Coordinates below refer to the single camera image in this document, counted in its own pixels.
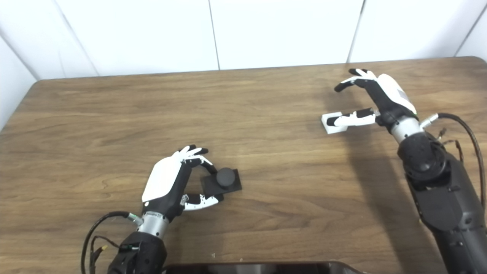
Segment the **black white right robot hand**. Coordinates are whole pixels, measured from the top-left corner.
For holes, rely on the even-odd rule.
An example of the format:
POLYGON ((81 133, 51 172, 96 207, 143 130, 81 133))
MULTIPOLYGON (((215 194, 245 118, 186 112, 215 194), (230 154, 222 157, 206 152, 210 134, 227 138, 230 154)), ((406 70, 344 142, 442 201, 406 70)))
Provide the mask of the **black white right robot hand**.
POLYGON ((391 76, 385 73, 376 76, 371 70, 358 68, 349 69, 349 73, 353 76, 336 85, 334 91, 341 92, 351 86, 365 89, 379 112, 376 118, 379 126, 390 132, 402 118, 419 119, 416 108, 391 76))

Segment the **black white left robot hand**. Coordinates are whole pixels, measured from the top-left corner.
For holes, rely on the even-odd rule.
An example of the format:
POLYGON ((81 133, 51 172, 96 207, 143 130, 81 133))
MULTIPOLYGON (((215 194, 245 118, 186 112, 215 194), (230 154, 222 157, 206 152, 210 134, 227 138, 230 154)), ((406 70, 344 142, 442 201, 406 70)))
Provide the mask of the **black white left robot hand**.
POLYGON ((151 170, 142 194, 142 213, 159 213, 170 223, 185 210, 200 210, 223 201, 222 194, 185 194, 194 167, 202 166, 211 175, 217 173, 214 165, 204 156, 207 153, 207 148, 193 144, 158 161, 151 170))

